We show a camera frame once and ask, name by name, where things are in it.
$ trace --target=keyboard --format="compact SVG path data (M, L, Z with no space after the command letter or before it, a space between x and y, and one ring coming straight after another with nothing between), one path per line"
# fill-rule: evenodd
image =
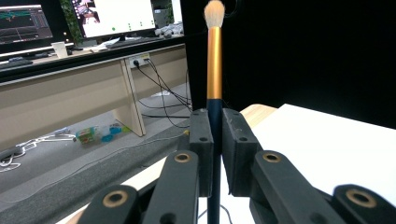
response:
M106 45L106 48L108 48L108 49L119 49L119 48L123 48L123 47L133 46L133 45L136 45L136 44L143 44L143 43L159 41L159 40L165 40L165 38L164 37L159 37L159 36L142 37L142 38L136 39L136 40L119 41L119 42L116 42L116 43L114 43L112 45Z
M8 63L0 63L0 70L1 69L6 69L6 68L12 68L12 67L19 67L27 64L32 64L33 62L30 60L26 59L21 59L13 62L8 62Z

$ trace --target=black wall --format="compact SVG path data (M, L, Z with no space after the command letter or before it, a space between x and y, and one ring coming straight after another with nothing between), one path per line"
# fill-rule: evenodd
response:
M227 12L235 6L223 1ZM183 1L186 35L202 32L206 1ZM396 128L395 1L245 0L223 32L223 98L299 105ZM194 109L205 107L207 34L186 42Z

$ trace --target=computer monitor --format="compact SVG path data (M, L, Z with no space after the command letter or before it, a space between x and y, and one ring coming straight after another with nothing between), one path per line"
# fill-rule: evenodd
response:
M50 43L73 45L57 0L0 1L0 61L52 50Z
M85 39L155 30L150 0L70 0Z

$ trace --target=floor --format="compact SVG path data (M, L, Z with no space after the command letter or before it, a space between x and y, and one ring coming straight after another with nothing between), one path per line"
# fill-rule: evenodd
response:
M139 107L147 132L142 137L132 132L125 132L115 134L110 142L97 141L82 145L79 141L67 139L39 142L36 147L26 150L23 156L13 161L20 164L18 168L0 173L0 212L9 208L11 203L30 198L46 186L75 175L123 148L136 146L186 120L191 112L191 106L186 105L191 103L189 83L177 86L171 92L166 91L163 94L159 92L140 100ZM186 102L182 104L173 92L179 95L178 98L184 98ZM75 134L88 127L106 127L112 124L122 126L110 111L67 128L71 134Z

